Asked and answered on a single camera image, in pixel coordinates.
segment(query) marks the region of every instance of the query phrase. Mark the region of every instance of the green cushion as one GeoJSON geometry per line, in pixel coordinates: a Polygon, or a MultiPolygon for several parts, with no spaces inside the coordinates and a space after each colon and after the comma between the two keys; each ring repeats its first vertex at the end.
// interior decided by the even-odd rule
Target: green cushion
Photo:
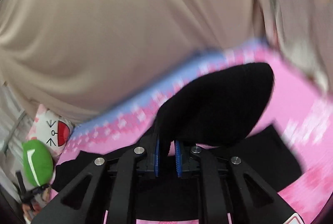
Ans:
{"type": "Polygon", "coordinates": [[[47,184],[53,174],[52,156],[43,142],[33,139],[22,144],[23,167],[33,186],[47,184]]]}

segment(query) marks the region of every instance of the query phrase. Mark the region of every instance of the cartoon face print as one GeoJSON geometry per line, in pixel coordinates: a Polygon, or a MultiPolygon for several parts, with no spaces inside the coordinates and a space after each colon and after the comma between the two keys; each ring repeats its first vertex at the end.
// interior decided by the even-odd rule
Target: cartoon face print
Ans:
{"type": "Polygon", "coordinates": [[[48,124],[50,130],[51,130],[51,137],[48,139],[46,144],[48,144],[50,147],[63,146],[70,134],[70,129],[68,125],[62,121],[57,120],[48,120],[46,121],[48,124]]]}

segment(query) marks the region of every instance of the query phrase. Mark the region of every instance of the black fabric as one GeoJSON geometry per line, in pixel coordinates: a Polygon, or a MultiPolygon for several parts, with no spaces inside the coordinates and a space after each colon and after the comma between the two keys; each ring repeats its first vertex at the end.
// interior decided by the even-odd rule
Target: black fabric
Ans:
{"type": "MultiPolygon", "coordinates": [[[[192,81],[166,101],[144,134],[159,134],[161,165],[159,178],[139,178],[136,217],[156,221],[198,218],[197,179],[178,179],[175,159],[167,157],[170,143],[176,139],[223,146],[211,151],[224,158],[241,157],[276,191],[294,182],[301,175],[300,167],[273,126],[244,140],[269,101],[273,81],[266,63],[234,66],[192,81]]],[[[120,157],[137,144],[105,157],[120,157]]],[[[80,152],[75,160],[57,166],[53,189],[60,191],[98,156],[80,152]]]]}
{"type": "Polygon", "coordinates": [[[244,139],[266,108],[273,83],[267,63],[234,66],[190,82],[157,113],[161,157],[176,139],[211,146],[244,139]]]}
{"type": "MultiPolygon", "coordinates": [[[[211,149],[222,156],[219,148],[211,149]]],[[[273,125],[229,148],[230,156],[238,156],[251,166],[276,192],[281,191],[302,175],[302,169],[273,125]]]]}

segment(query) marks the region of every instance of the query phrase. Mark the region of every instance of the black metal frame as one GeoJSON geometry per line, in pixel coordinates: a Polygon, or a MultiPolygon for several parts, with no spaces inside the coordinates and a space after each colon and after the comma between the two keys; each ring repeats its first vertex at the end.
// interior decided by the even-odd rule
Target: black metal frame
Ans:
{"type": "MultiPolygon", "coordinates": [[[[199,146],[180,145],[182,178],[197,178],[199,223],[282,224],[295,211],[254,170],[237,157],[217,158],[199,146]]],[[[102,222],[105,208],[96,199],[108,200],[106,224],[134,224],[134,201],[139,176],[158,174],[159,142],[156,134],[144,136],[136,148],[107,161],[98,157],[79,173],[32,221],[33,224],[88,224],[102,222]],[[110,192],[101,187],[114,178],[110,192]],[[71,193],[87,180],[79,205],[71,193]]]]}

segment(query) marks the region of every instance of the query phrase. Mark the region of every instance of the white label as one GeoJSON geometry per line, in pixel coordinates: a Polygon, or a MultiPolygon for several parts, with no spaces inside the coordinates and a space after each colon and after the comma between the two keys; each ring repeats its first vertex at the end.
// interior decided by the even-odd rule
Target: white label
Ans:
{"type": "Polygon", "coordinates": [[[294,213],[284,224],[304,224],[298,213],[294,213]]]}

